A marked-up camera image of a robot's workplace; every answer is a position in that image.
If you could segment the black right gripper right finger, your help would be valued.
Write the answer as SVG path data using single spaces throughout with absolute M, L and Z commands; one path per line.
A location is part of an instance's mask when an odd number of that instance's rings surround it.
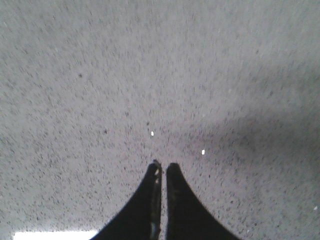
M 203 206 L 188 185 L 178 163 L 166 170 L 167 240 L 237 240 Z

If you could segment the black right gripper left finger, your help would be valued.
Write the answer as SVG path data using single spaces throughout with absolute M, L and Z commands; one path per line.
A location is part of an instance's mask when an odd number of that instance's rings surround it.
M 158 240 L 161 231 L 162 167 L 155 159 L 138 188 L 93 240 Z

